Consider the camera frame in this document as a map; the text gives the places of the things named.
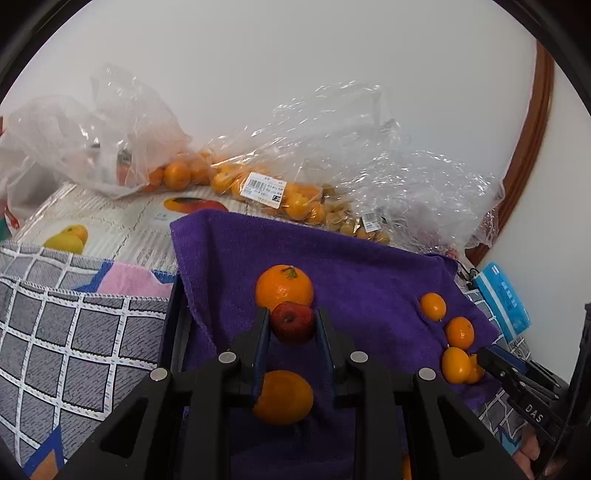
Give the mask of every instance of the price label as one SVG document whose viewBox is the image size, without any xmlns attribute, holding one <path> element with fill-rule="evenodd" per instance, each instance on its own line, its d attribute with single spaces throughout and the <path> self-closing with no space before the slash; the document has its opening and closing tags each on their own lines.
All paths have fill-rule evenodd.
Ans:
<svg viewBox="0 0 591 480">
<path fill-rule="evenodd" d="M 271 208 L 279 208 L 285 185 L 286 181 L 252 172 L 244 182 L 240 195 Z"/>
<path fill-rule="evenodd" d="M 363 227 L 367 233 L 375 232 L 377 230 L 381 230 L 382 227 L 379 225 L 378 216 L 371 212 L 371 213 L 363 213 L 361 215 L 361 220 L 363 222 Z"/>
</svg>

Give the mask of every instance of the white wall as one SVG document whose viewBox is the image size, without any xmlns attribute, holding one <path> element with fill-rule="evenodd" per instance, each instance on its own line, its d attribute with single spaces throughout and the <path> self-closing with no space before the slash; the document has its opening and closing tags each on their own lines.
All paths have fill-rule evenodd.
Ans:
<svg viewBox="0 0 591 480">
<path fill-rule="evenodd" d="M 487 261 L 507 273 L 532 320 L 533 357 L 570 379 L 591 301 L 591 117 L 557 67 L 547 132 L 519 204 Z"/>
<path fill-rule="evenodd" d="M 88 105 L 105 61 L 151 84 L 198 143 L 257 124 L 320 85 L 391 88 L 417 149 L 501 175 L 525 117 L 533 38 L 492 0 L 93 0 L 18 78 Z"/>
</svg>

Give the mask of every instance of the finger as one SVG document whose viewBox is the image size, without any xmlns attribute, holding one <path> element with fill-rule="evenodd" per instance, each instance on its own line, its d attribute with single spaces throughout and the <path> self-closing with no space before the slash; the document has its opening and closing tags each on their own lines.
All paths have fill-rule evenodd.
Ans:
<svg viewBox="0 0 591 480">
<path fill-rule="evenodd" d="M 562 470 L 564 464 L 566 463 L 566 458 L 553 458 L 548 466 L 544 470 L 545 476 L 554 475 Z"/>
<path fill-rule="evenodd" d="M 535 435 L 526 437 L 525 440 L 522 437 L 519 449 L 526 457 L 532 460 L 537 460 L 540 456 L 540 444 Z"/>
<path fill-rule="evenodd" d="M 529 458 L 527 458 L 522 452 L 517 450 L 513 454 L 513 460 L 515 461 L 517 466 L 523 470 L 523 472 L 525 473 L 525 476 L 529 480 L 534 480 L 535 475 L 534 475 L 533 471 L 531 470 L 531 460 Z"/>
</svg>

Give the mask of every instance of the barcode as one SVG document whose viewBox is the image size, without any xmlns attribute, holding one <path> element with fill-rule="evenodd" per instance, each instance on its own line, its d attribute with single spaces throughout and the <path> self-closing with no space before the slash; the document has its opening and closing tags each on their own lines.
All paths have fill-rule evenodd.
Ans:
<svg viewBox="0 0 591 480">
<path fill-rule="evenodd" d="M 248 184 L 246 184 L 246 186 L 250 189 L 259 190 L 259 191 L 262 191 L 265 189 L 265 183 L 262 181 L 259 181 L 259 180 L 255 180 L 255 179 L 248 180 Z"/>
</svg>

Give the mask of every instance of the purple towel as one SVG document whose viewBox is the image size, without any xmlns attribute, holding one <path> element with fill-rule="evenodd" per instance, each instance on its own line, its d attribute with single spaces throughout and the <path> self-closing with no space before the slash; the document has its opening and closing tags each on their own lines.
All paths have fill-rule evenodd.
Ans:
<svg viewBox="0 0 591 480">
<path fill-rule="evenodd" d="M 276 264 L 305 271 L 314 284 L 313 307 L 326 307 L 335 328 L 392 369 L 417 372 L 430 367 L 440 375 L 440 358 L 447 346 L 443 326 L 456 316 L 467 317 L 474 325 L 476 339 L 470 353 L 490 345 L 498 335 L 455 285 L 456 264 L 448 258 L 215 210 L 187 215 L 172 223 L 171 230 L 195 319 L 185 368 L 226 350 L 238 332 L 251 327 L 256 281 Z M 419 309 L 418 299 L 432 291 L 447 303 L 440 323 L 426 319 Z M 291 427 L 263 425 L 250 411 L 232 413 L 232 478 L 350 478 L 353 414 L 332 408 L 316 344 L 285 346 L 272 338 L 268 369 L 302 375 L 314 389 L 314 407 Z M 486 377 L 478 385 L 452 388 L 470 408 L 477 408 L 494 396 L 498 386 Z"/>
</svg>

